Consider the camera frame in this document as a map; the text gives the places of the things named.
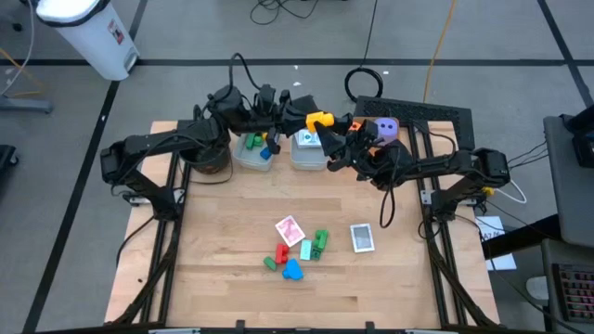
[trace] plastic bin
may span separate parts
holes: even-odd
[[[268,160],[260,157],[260,151],[266,148],[266,143],[260,147],[254,147],[252,150],[245,148],[245,140],[247,135],[241,135],[238,138],[238,143],[233,150],[233,158],[239,162],[239,164],[245,168],[253,169],[261,172],[268,172],[272,167],[272,160],[275,158],[273,155]]]
[[[322,148],[299,148],[297,138],[291,140],[291,163],[295,169],[302,171],[323,171],[326,169],[328,157]]]
[[[110,0],[41,0],[37,17],[62,35],[102,77],[128,77],[138,50]]]

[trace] green building block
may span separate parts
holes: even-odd
[[[249,134],[247,139],[245,140],[245,148],[252,150],[253,148],[253,139],[256,137],[256,134]]]
[[[262,138],[261,135],[256,135],[253,138],[253,145],[254,146],[260,147],[263,143],[264,143],[264,140],[263,140],[263,138]]]
[[[320,251],[324,251],[326,243],[328,242],[328,230],[317,230],[316,239],[314,240],[314,247]]]
[[[272,260],[270,256],[266,256],[266,258],[264,259],[264,264],[266,264],[266,266],[270,268],[270,270],[277,271],[277,264],[274,260]]]
[[[312,248],[312,256],[311,259],[312,260],[316,260],[319,261],[320,256],[322,255],[322,250],[316,247]]]

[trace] wooden tabletop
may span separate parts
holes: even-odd
[[[151,132],[175,127],[176,122],[155,122]],[[456,138],[451,122],[430,122],[430,128]],[[409,147],[405,128],[400,137]],[[423,155],[420,134],[418,138]],[[433,136],[432,142],[435,155],[451,151],[446,139]],[[394,222],[381,229],[383,192],[357,182],[352,169],[294,170],[289,143],[281,141],[281,153],[267,173],[234,162],[228,183],[190,184],[167,326],[231,328],[244,319],[249,328],[363,328],[366,321],[375,322],[376,328],[439,328],[427,246],[417,234],[421,214],[416,182],[394,189]],[[142,173],[164,185],[170,159],[170,154],[147,158]],[[228,173],[227,169],[215,177],[225,179]],[[199,177],[203,175],[191,175],[192,180]],[[181,179],[180,172],[176,179]],[[442,188],[457,180],[456,175],[440,178]],[[458,208],[458,214],[474,219],[469,208]],[[148,205],[133,208],[126,234],[151,215]],[[329,230],[319,262],[298,260],[302,281],[285,280],[281,270],[272,272],[263,264],[264,257],[274,258],[276,245],[283,242],[274,224],[288,215],[307,238],[317,229]],[[349,226],[363,223],[371,224],[376,250],[354,253]],[[120,315],[146,282],[156,226],[148,226],[124,249],[106,321]],[[462,285],[498,322],[476,227],[459,219],[449,228]],[[299,259],[300,248],[293,246],[290,257]],[[444,283],[449,319],[455,323],[450,289]],[[160,297],[161,285],[151,319],[157,318]]]

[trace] yellow cable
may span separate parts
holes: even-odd
[[[444,29],[442,30],[442,35],[439,37],[439,42],[437,43],[437,47],[435,48],[435,53],[433,54],[433,58],[431,58],[431,63],[429,64],[429,69],[427,70],[427,78],[425,79],[425,92],[423,93],[423,103],[427,100],[427,92],[429,91],[429,84],[431,81],[431,72],[433,71],[433,63],[437,58],[437,54],[439,54],[439,49],[442,48],[442,43],[444,42],[444,37],[446,36],[447,27],[449,27],[449,22],[452,20],[452,15],[454,14],[454,7],[456,6],[456,0],[452,0],[452,5],[449,8],[449,13],[447,14],[447,20],[445,21]]]
[[[39,80],[37,80],[34,76],[32,76],[27,70],[23,69],[19,63],[13,59],[8,53],[7,51],[5,51],[2,47],[0,47],[0,54],[2,54],[2,56],[4,56],[4,58],[8,59],[8,61],[10,61],[12,63],[12,65],[14,65],[18,70],[22,71],[23,74],[25,74],[27,76],[27,78],[29,78],[29,80],[31,80],[34,84],[36,84],[40,90],[38,91],[34,91],[34,92],[22,92],[22,93],[16,93],[13,94],[11,97],[16,97],[16,96],[29,96],[29,95],[37,95],[37,94],[42,94],[44,91],[44,84],[42,82],[40,82]]]

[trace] playing card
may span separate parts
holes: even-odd
[[[305,238],[305,233],[297,225],[297,222],[295,222],[292,216],[288,216],[287,218],[281,220],[275,225],[275,227],[289,247],[292,247]]]

